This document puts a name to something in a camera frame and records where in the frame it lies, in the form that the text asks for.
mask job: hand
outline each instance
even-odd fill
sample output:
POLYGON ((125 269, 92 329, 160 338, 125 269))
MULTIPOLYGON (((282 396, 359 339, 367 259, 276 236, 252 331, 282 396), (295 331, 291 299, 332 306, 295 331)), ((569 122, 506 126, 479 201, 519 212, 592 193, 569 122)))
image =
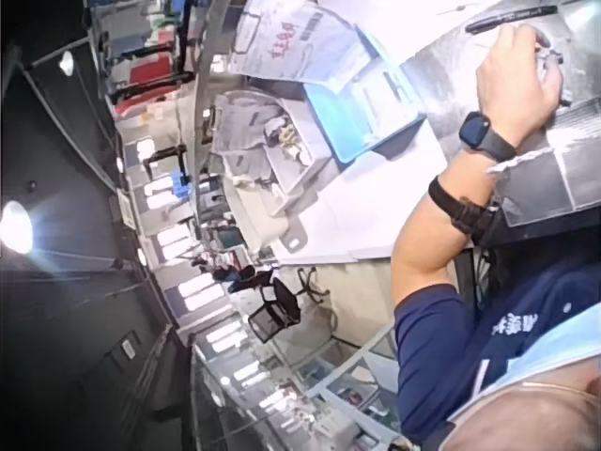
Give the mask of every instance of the hand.
POLYGON ((536 74, 536 31, 527 25, 503 25, 499 38, 478 68, 478 99, 492 129, 518 148, 557 109, 562 72, 557 60, 547 61, 541 83, 536 74))

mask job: blue tray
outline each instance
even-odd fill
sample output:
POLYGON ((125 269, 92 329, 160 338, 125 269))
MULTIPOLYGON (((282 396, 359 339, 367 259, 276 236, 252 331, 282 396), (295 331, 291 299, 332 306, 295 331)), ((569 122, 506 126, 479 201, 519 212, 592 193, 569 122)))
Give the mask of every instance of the blue tray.
POLYGON ((316 113, 333 152, 341 163, 353 162, 360 155, 375 149, 379 144, 425 118, 425 115, 419 113, 421 103, 405 74, 400 68, 391 65, 387 55, 375 39, 359 29, 358 33, 368 51, 376 57, 355 77, 354 81, 348 83, 339 94, 334 94, 321 85, 304 84, 307 99, 316 113), (386 71, 393 79, 394 87, 391 86, 391 96, 395 96, 401 104, 414 105, 416 115, 406 123, 399 123, 396 131, 374 140, 373 138, 369 139, 371 137, 369 117, 364 105, 353 95, 353 85, 360 83, 362 76, 368 73, 370 68, 373 68, 374 61, 380 58, 386 63, 386 71))

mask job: man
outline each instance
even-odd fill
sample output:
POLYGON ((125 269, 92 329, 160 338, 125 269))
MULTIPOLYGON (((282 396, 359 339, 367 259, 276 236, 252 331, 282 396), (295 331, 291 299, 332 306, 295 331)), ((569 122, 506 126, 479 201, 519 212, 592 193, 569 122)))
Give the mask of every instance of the man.
POLYGON ((492 194, 487 168, 519 153, 558 107, 562 74, 550 61, 539 81, 536 46, 531 27, 500 29, 477 72, 481 113, 460 132, 466 149, 393 251, 398 409, 423 451, 601 449, 598 267, 570 252, 505 289, 477 324, 446 272, 477 229, 459 211, 477 217, 492 194))

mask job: navy blue shirt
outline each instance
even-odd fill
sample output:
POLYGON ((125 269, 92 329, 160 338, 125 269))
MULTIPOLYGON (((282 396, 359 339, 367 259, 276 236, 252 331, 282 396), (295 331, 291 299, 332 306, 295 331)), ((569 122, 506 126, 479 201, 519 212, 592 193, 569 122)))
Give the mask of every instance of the navy blue shirt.
POLYGON ((403 435, 421 444, 539 336, 598 303, 598 274, 552 267, 494 302, 478 324, 451 285, 409 295, 394 311, 403 435))

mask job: black watch strap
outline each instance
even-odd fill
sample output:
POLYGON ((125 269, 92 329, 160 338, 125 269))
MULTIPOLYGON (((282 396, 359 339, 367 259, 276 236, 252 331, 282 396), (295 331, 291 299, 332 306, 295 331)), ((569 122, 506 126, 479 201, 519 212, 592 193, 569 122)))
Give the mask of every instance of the black watch strap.
POLYGON ((462 233, 472 235, 484 231, 492 219, 492 213, 474 204, 469 199, 455 199, 440 186, 439 178, 434 177, 428 187, 428 194, 434 203, 451 218, 451 224, 462 233))
POLYGON ((492 128, 488 129, 478 150, 488 154, 497 163, 506 162, 516 156, 516 148, 501 138, 492 128))

